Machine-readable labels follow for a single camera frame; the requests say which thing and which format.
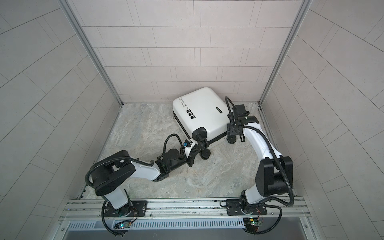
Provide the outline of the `white suitcase black lining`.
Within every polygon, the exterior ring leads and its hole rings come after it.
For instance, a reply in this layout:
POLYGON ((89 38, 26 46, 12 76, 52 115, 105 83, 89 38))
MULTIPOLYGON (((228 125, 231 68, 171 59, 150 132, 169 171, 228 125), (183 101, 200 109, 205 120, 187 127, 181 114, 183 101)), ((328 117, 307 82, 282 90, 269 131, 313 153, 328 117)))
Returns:
POLYGON ((186 153, 209 159, 210 149, 227 137, 229 110, 226 103, 208 87, 173 101, 173 114, 187 138, 193 142, 186 153))

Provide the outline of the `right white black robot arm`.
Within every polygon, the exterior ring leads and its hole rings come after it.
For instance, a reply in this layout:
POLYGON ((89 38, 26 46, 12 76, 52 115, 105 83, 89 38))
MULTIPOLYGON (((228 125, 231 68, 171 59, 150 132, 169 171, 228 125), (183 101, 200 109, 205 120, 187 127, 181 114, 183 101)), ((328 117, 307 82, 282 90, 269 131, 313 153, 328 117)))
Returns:
POLYGON ((237 136, 241 142, 249 140, 257 155, 260 155, 255 185, 244 190, 240 196, 240 208, 246 215, 255 212, 258 207, 269 208, 266 202, 276 201, 291 207, 295 199, 293 194, 293 162, 290 157, 282 156, 263 133, 259 121, 251 116, 244 105, 235 105, 225 97, 229 111, 227 141, 234 144, 237 136))

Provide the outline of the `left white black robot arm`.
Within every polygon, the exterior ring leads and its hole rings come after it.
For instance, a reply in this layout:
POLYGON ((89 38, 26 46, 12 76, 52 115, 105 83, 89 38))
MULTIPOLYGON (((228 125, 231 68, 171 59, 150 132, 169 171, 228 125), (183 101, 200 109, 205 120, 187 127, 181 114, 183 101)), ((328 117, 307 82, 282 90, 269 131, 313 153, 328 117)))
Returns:
POLYGON ((182 143, 179 150, 170 149, 151 163, 134 159, 123 150, 91 166, 85 175, 85 182, 95 190, 97 196, 103 197, 113 209, 119 210, 131 204, 129 195, 121 187, 128 178, 159 182, 185 164, 192 167, 197 155, 208 159, 211 152, 201 143, 190 140, 182 143))

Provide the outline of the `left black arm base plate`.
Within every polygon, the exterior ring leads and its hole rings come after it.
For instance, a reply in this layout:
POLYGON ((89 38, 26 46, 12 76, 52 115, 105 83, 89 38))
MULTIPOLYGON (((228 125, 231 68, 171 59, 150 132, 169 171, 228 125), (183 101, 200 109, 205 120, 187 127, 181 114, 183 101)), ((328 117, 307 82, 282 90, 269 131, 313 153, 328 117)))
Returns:
POLYGON ((148 201, 130 201, 120 209, 113 208, 111 203, 104 206, 104 216, 108 218, 135 218, 144 217, 147 210, 148 201))

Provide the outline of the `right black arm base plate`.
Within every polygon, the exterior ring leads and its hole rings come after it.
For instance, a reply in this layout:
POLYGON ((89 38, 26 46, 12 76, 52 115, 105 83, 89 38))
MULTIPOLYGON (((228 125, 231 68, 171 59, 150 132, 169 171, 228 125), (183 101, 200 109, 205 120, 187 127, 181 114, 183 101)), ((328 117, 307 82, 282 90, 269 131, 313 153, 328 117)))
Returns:
POLYGON ((268 214, 266 208, 262 205, 249 204, 246 200, 227 199, 224 203, 224 208, 226 208, 228 216, 264 216, 268 214))

